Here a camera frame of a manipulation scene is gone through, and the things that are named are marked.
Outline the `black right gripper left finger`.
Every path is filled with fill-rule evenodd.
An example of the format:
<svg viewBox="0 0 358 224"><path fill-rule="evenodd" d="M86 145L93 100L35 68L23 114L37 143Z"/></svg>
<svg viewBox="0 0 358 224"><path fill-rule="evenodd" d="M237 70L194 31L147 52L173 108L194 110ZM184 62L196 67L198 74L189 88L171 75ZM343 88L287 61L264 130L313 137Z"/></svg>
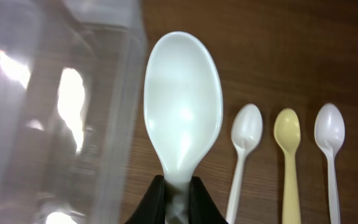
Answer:
<svg viewBox="0 0 358 224"><path fill-rule="evenodd" d="M151 181L139 205L125 224L165 223L165 181L156 175Z"/></svg>

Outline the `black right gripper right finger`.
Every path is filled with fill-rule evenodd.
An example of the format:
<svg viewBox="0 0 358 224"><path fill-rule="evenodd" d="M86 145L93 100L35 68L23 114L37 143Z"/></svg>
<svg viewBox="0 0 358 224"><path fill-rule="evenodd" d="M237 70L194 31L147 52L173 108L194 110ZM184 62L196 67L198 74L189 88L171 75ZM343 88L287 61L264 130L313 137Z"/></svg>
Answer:
<svg viewBox="0 0 358 224"><path fill-rule="evenodd" d="M189 224L227 224L199 177L192 177L189 196Z"/></svg>

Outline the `yellow plastic spoon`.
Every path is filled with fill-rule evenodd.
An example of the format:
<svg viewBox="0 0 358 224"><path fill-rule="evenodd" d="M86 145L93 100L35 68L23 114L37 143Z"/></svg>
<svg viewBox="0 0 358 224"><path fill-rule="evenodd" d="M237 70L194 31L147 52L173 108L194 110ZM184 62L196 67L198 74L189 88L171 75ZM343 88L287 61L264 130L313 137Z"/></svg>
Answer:
<svg viewBox="0 0 358 224"><path fill-rule="evenodd" d="M301 223L300 201L296 176L295 156L301 141L300 122L291 108L279 112L273 135L283 151L285 176L283 188L282 223Z"/></svg>

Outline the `broad white plastic spoon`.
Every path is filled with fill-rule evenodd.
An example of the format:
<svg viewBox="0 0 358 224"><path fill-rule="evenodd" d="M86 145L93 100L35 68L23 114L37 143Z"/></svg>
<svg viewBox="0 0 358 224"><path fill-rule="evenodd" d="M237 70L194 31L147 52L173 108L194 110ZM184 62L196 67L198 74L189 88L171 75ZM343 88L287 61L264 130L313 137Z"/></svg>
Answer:
<svg viewBox="0 0 358 224"><path fill-rule="evenodd" d="M153 47L145 72L144 121L167 186L163 220L188 223L191 178L223 122L218 70L195 36L170 32Z"/></svg>

